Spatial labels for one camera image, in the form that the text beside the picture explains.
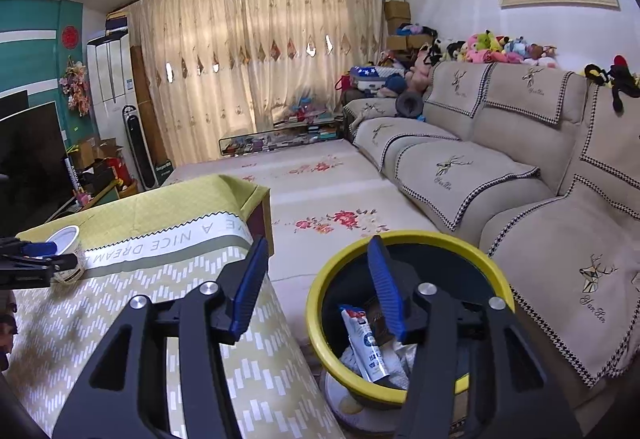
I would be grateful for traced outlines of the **floral beige floor rug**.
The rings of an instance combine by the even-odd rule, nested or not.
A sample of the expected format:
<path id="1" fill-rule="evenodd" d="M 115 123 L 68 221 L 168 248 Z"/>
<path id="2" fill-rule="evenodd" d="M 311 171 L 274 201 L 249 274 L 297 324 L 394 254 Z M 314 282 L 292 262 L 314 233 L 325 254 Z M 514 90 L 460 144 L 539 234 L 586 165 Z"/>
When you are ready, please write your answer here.
<path id="1" fill-rule="evenodd" d="M 228 175 L 270 190 L 274 255 L 270 280 L 298 344 L 310 285 L 344 247 L 393 230 L 435 226 L 345 140 L 178 167 L 176 184 Z"/>

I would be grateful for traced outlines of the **black yellow monkey plush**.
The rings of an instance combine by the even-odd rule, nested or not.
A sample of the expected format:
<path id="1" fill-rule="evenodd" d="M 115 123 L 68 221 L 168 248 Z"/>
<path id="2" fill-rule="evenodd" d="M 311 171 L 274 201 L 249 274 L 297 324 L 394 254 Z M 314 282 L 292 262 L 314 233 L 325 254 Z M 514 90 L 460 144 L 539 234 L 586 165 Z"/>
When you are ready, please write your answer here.
<path id="1" fill-rule="evenodd" d="M 613 110 L 618 116 L 624 114 L 624 103 L 621 94 L 632 99 L 640 97 L 639 78 L 629 71 L 627 60 L 622 55 L 614 57 L 612 66 L 607 71 L 596 66 L 588 64 L 584 69 L 585 77 L 598 86 L 608 86 L 612 92 Z"/>

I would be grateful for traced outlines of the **low glass shelf with books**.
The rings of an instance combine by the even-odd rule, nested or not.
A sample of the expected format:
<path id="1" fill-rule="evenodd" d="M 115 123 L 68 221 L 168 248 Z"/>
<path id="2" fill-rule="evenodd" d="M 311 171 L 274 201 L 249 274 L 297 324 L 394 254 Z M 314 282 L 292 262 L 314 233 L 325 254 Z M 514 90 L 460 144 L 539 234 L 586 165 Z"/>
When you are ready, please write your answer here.
<path id="1" fill-rule="evenodd" d="M 224 137 L 218 140 L 218 148 L 223 158 L 236 158 L 333 141 L 342 136 L 343 118 L 325 118 L 312 123 L 283 123 L 263 132 Z"/>

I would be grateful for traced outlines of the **black tower fan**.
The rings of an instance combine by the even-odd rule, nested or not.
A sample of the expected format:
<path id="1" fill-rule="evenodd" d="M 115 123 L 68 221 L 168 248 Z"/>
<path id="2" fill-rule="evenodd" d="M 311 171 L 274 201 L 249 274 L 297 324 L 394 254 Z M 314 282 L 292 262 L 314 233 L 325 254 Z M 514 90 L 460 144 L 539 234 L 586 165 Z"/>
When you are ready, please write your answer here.
<path id="1" fill-rule="evenodd" d="M 146 144 L 138 109 L 132 104 L 126 104 L 122 108 L 122 121 L 142 188 L 144 190 L 154 189 L 157 187 L 155 167 Z"/>

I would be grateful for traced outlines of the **beige sectional sofa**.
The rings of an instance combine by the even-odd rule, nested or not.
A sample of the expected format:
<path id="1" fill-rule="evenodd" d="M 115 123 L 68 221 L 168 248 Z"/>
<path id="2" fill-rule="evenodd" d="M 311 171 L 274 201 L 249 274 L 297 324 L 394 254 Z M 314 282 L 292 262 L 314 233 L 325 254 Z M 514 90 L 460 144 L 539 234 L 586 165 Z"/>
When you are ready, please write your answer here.
<path id="1" fill-rule="evenodd" d="M 444 62 L 418 107 L 349 102 L 348 136 L 498 265 L 570 405 L 608 407 L 639 363 L 638 96 L 558 69 Z"/>

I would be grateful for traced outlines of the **red fire extinguisher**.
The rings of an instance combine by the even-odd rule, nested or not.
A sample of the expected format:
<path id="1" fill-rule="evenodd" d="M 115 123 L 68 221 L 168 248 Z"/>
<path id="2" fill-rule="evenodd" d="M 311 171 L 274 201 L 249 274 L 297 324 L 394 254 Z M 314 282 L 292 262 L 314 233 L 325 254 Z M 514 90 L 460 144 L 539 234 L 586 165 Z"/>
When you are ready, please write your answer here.
<path id="1" fill-rule="evenodd" d="M 134 179 L 131 178 L 122 158 L 106 158 L 105 161 L 107 166 L 113 170 L 121 189 L 129 188 L 134 183 Z"/>

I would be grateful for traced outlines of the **white cabinet air conditioner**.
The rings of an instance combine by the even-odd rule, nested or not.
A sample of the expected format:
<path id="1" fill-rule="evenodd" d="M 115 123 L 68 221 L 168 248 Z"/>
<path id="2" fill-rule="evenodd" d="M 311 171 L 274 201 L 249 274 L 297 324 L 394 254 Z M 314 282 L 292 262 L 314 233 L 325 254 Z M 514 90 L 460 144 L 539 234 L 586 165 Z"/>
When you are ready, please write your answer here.
<path id="1" fill-rule="evenodd" d="M 138 106 L 128 31 L 114 31 L 90 40 L 86 49 L 93 112 L 100 138 L 116 140 L 122 148 L 128 172 L 132 177 L 138 177 L 122 115 L 126 107 L 135 109 Z"/>

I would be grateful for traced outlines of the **white blue tube packet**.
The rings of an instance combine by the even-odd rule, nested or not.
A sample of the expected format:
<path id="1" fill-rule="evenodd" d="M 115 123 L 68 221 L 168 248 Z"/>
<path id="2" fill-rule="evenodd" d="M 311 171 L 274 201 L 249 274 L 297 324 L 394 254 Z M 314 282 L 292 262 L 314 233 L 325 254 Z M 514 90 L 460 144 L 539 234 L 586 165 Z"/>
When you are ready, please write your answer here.
<path id="1" fill-rule="evenodd" d="M 349 352 L 343 363 L 369 383 L 377 383 L 388 378 L 387 369 L 380 347 L 374 337 L 366 311 L 343 305 L 341 316 L 346 327 Z"/>

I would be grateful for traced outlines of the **yellow rimmed dark trash bin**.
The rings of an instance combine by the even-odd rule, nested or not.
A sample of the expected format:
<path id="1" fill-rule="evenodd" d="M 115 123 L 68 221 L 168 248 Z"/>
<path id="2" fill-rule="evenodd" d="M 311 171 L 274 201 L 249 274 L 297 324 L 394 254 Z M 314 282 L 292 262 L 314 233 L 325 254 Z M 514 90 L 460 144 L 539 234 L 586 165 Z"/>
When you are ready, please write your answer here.
<path id="1" fill-rule="evenodd" d="M 405 390 L 366 381 L 341 363 L 348 345 L 343 305 L 367 307 L 379 301 L 392 334 L 422 337 L 427 315 L 413 305 L 421 283 L 432 282 L 449 295 L 473 303 L 498 296 L 515 308 L 506 277 L 475 246 L 444 233 L 392 231 L 343 248 L 322 267 L 308 294 L 307 331 L 323 369 L 356 396 L 399 407 Z"/>

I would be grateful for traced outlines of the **patterned green yellow tablecloth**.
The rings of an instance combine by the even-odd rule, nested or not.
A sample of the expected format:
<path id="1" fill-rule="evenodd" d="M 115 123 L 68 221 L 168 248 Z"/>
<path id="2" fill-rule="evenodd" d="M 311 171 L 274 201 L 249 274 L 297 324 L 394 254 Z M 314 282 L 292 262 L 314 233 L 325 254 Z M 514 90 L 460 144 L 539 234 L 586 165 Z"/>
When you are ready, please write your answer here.
<path id="1" fill-rule="evenodd" d="M 27 230 L 44 241 L 76 227 L 85 253 L 70 283 L 15 292 L 18 334 L 6 381 L 50 433 L 75 381 L 126 303 L 180 298 L 242 259 L 271 232 L 266 187 L 208 175 L 131 196 Z M 337 425 L 265 282 L 238 344 L 222 346 L 224 377 L 245 438 L 337 438 Z"/>

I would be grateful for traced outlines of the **black flat television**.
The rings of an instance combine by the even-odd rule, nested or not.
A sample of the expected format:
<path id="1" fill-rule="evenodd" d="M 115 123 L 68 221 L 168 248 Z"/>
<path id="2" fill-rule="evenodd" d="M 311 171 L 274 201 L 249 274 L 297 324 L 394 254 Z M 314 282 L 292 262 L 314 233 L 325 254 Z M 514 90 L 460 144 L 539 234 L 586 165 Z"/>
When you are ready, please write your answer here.
<path id="1" fill-rule="evenodd" d="M 42 225 L 70 202 L 74 188 L 55 103 L 2 118 L 0 158 L 3 237 Z"/>

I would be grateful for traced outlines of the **white plastic bowl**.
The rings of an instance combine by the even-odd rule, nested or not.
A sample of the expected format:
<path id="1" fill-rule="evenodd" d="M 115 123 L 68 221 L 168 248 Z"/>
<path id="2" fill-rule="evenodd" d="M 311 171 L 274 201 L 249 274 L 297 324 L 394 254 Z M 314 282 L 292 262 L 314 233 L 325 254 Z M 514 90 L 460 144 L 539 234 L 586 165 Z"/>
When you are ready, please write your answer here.
<path id="1" fill-rule="evenodd" d="M 55 231 L 47 238 L 47 242 L 56 246 L 56 257 L 66 257 L 60 269 L 53 274 L 53 279 L 61 284 L 79 281 L 86 272 L 86 254 L 80 242 L 78 225 L 66 225 Z"/>

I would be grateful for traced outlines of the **artificial flower wall decoration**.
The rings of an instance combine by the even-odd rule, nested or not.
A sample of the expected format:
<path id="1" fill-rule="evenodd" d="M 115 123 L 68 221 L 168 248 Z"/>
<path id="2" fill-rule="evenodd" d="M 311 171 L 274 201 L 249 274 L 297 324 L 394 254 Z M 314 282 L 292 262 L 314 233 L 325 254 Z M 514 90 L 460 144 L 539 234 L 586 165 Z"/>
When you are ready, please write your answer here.
<path id="1" fill-rule="evenodd" d="M 66 98 L 68 110 L 76 112 L 81 118 L 87 116 L 91 102 L 85 64 L 68 57 L 65 71 L 58 84 Z"/>

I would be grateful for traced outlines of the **stacked cardboard boxes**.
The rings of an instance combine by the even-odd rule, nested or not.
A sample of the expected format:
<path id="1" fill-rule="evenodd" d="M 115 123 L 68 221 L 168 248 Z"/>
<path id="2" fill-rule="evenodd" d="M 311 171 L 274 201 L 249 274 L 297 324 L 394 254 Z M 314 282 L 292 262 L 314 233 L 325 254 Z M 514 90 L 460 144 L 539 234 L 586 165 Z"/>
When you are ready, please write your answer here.
<path id="1" fill-rule="evenodd" d="M 387 28 L 386 49 L 390 51 L 417 50 L 433 43 L 437 32 L 412 21 L 411 8 L 404 0 L 386 0 L 384 17 Z"/>

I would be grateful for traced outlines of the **cream embroidered curtains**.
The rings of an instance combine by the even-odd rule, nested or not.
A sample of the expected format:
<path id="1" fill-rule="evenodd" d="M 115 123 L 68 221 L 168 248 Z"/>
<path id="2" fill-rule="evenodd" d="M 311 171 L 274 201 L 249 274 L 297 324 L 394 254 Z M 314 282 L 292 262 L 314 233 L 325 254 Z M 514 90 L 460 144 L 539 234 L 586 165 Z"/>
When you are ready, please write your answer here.
<path id="1" fill-rule="evenodd" d="M 384 0 L 137 0 L 127 10 L 160 136 L 175 165 L 217 159 L 222 138 L 260 132 L 374 60 Z"/>

